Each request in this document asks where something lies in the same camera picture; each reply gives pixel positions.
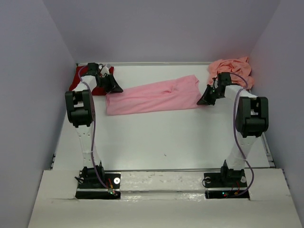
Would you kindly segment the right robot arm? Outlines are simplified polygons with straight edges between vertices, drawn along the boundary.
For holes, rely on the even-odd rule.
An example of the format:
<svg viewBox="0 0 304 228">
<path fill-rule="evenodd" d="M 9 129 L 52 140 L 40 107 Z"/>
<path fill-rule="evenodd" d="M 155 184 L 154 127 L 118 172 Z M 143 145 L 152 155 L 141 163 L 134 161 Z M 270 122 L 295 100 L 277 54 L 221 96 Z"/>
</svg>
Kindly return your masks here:
<svg viewBox="0 0 304 228">
<path fill-rule="evenodd" d="M 208 85 L 197 105 L 215 105 L 216 100 L 228 98 L 233 104 L 233 135 L 235 144 L 224 160 L 220 172 L 205 173 L 206 188 L 246 187 L 245 167 L 252 145 L 268 130 L 268 99 L 256 96 L 232 82 L 233 73 L 223 72 Z"/>
</svg>

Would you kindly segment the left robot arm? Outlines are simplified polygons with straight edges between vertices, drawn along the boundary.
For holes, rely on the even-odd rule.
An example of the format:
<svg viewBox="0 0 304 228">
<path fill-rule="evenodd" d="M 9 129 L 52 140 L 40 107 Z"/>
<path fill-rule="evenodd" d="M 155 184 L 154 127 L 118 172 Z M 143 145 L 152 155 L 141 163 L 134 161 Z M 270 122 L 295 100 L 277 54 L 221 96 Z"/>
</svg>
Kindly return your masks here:
<svg viewBox="0 0 304 228">
<path fill-rule="evenodd" d="M 101 88 L 106 94 L 122 93 L 124 90 L 114 78 L 114 67 L 107 64 L 88 63 L 77 73 L 79 82 L 71 91 L 65 92 L 66 113 L 80 140 L 83 169 L 76 180 L 88 188 L 113 190 L 107 183 L 102 161 L 96 151 L 96 117 L 93 90 Z"/>
</svg>

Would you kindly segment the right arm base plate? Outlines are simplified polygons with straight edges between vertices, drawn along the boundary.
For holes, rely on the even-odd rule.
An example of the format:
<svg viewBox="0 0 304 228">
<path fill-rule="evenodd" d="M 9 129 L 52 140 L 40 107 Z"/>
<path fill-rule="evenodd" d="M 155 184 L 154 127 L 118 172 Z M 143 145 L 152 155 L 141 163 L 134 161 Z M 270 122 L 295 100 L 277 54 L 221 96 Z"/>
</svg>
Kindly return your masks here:
<svg viewBox="0 0 304 228">
<path fill-rule="evenodd" d="M 204 173 L 206 199 L 250 199 L 244 170 Z"/>
</svg>

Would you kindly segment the pink t-shirt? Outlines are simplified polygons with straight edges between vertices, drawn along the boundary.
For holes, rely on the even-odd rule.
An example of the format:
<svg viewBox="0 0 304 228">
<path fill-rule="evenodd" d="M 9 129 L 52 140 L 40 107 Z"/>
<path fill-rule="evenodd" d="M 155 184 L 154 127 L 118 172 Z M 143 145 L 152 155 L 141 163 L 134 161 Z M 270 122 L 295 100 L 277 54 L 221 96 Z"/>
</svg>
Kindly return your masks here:
<svg viewBox="0 0 304 228">
<path fill-rule="evenodd" d="M 125 89 L 106 96 L 108 115 L 141 114 L 197 108 L 201 97 L 195 75 Z"/>
</svg>

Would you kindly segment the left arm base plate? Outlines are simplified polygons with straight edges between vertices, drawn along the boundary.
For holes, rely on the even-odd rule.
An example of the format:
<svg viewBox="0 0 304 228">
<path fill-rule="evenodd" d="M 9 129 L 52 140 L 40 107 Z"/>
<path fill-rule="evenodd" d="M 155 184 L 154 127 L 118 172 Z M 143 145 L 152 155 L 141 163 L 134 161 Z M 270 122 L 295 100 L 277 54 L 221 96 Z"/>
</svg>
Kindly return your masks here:
<svg viewBox="0 0 304 228">
<path fill-rule="evenodd" d="M 103 186 L 98 179 L 94 183 L 85 183 L 84 178 L 75 177 L 77 189 L 75 197 L 80 200 L 119 200 L 121 197 L 121 173 L 106 172 Z"/>
</svg>

